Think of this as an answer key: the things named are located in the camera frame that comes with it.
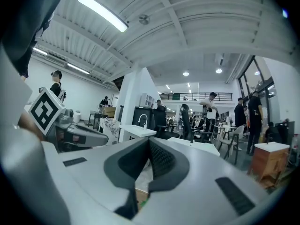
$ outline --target railing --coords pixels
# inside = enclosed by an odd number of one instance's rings
[[[210,96],[210,92],[193,92],[193,93],[162,93],[160,94],[161,100],[189,100],[189,101],[202,101]],[[232,101],[233,94],[231,92],[217,93],[214,101]]]

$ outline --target man in white t-shirt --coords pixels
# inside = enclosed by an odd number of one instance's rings
[[[216,113],[217,113],[217,108],[215,107],[215,104],[213,102],[213,100],[215,99],[215,97],[217,96],[216,93],[211,92],[210,96],[207,97],[206,99],[204,99],[200,105],[203,106],[203,115],[206,114],[207,111],[207,115],[205,118],[206,121],[206,127],[205,127],[205,131],[206,132],[212,132],[214,130],[215,127],[215,122],[216,122]],[[211,134],[206,134],[205,136],[205,140],[209,140],[210,139]]]

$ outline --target faucet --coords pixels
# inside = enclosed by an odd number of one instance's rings
[[[141,117],[142,117],[143,115],[145,115],[145,116],[146,116],[146,124],[144,123],[144,129],[147,129],[148,117],[147,117],[147,115],[146,115],[146,114],[144,114],[144,113],[143,113],[143,114],[140,116],[140,118],[139,118],[138,122],[140,122],[140,120],[141,120]]]

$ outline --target white t-shirt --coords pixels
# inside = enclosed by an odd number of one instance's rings
[[[210,101],[209,97],[207,97],[206,99],[204,99],[203,102],[205,102],[207,104],[210,104],[210,106],[215,106],[214,102]],[[212,109],[211,112],[207,111],[207,116],[206,117],[208,119],[216,119],[216,114],[217,114],[217,111],[215,109]]]

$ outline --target fluorescent ceiling light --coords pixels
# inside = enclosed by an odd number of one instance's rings
[[[44,51],[42,51],[42,50],[39,50],[38,48],[33,48],[33,50],[34,51],[37,51],[37,52],[39,52],[39,53],[41,53],[41,54],[43,54],[43,55],[46,55],[46,56],[48,56],[48,53],[46,53],[46,52],[44,52]]]
[[[282,16],[287,18],[288,17],[288,14],[287,14],[287,11],[282,9]]]
[[[113,26],[115,26],[120,32],[125,32],[128,29],[128,25],[123,22],[117,15],[111,12],[109,9],[100,5],[95,0],[78,0],[83,5],[92,9],[100,16],[104,17],[107,21],[109,21]]]
[[[71,67],[71,68],[74,68],[74,69],[76,69],[76,70],[82,72],[82,73],[90,74],[89,72],[84,71],[83,69],[81,69],[81,68],[79,68],[79,67],[76,67],[76,66],[72,65],[71,63],[68,63],[67,65],[68,65],[69,67]]]

